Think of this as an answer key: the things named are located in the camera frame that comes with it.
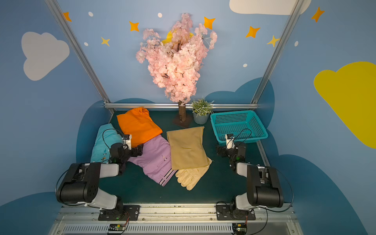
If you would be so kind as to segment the purple striped pants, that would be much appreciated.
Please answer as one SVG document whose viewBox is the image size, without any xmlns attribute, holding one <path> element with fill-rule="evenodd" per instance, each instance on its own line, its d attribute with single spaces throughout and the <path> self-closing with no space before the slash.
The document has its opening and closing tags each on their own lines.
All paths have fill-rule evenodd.
<svg viewBox="0 0 376 235">
<path fill-rule="evenodd" d="M 170 144 L 161 135 L 144 143 L 143 154 L 128 161 L 140 166 L 146 176 L 162 187 L 177 171 L 172 169 Z"/>
</svg>

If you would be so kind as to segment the teal plastic basket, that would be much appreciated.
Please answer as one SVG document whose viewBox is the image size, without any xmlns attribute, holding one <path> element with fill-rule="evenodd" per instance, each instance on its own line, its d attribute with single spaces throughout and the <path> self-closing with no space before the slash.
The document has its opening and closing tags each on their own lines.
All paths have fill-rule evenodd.
<svg viewBox="0 0 376 235">
<path fill-rule="evenodd" d="M 211 125 L 217 142 L 226 145 L 226 135 L 233 134 L 236 142 L 256 143 L 268 138 L 268 133 L 257 114 L 252 110 L 213 113 Z"/>
</svg>

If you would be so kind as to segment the tan long pants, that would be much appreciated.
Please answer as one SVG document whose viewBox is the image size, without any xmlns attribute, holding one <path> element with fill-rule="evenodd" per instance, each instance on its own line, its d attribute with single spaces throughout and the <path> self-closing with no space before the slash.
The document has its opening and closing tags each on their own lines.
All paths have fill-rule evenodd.
<svg viewBox="0 0 376 235">
<path fill-rule="evenodd" d="M 168 131 L 166 134 L 173 170 L 199 168 L 210 164 L 203 148 L 203 126 Z"/>
</svg>

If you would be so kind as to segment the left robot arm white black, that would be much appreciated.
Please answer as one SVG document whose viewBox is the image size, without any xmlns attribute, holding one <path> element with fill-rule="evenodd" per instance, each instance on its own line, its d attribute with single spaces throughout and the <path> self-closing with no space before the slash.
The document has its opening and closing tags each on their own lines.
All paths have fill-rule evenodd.
<svg viewBox="0 0 376 235">
<path fill-rule="evenodd" d="M 99 182 L 101 178 L 122 175 L 128 160 L 143 154 L 143 146 L 129 148 L 126 144 L 115 143 L 110 148 L 108 163 L 71 164 L 55 186 L 57 201 L 67 206 L 98 208 L 99 221 L 130 221 L 131 214 L 122 198 L 100 189 Z"/>
</svg>

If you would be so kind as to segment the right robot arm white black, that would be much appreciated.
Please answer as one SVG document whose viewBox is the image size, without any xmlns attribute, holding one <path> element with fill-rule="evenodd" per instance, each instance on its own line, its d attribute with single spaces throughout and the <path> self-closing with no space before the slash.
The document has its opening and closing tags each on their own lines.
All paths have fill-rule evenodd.
<svg viewBox="0 0 376 235">
<path fill-rule="evenodd" d="M 269 166 L 259 166 L 246 163 L 246 145 L 217 146 L 217 154 L 227 157 L 230 168 L 240 176 L 247 179 L 246 192 L 235 196 L 229 206 L 216 206 L 220 220 L 231 218 L 233 220 L 250 219 L 257 207 L 281 208 L 285 202 L 277 170 Z"/>
</svg>

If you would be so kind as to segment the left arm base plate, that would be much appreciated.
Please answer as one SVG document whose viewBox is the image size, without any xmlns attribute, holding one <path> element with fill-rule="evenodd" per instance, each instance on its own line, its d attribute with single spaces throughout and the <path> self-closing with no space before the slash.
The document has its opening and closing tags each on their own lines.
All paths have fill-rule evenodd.
<svg viewBox="0 0 376 235">
<path fill-rule="evenodd" d="M 112 210 L 100 210 L 98 221 L 137 221 L 139 205 L 122 205 Z"/>
</svg>

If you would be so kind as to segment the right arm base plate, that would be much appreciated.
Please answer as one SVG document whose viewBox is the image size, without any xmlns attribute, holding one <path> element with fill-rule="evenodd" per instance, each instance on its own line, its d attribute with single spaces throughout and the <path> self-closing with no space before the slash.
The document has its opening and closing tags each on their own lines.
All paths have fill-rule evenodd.
<svg viewBox="0 0 376 235">
<path fill-rule="evenodd" d="M 254 211 L 239 210 L 235 206 L 231 206 L 228 204 L 223 204 L 223 203 L 216 204 L 215 210 L 216 210 L 217 220 L 221 220 L 221 221 L 256 220 Z"/>
</svg>

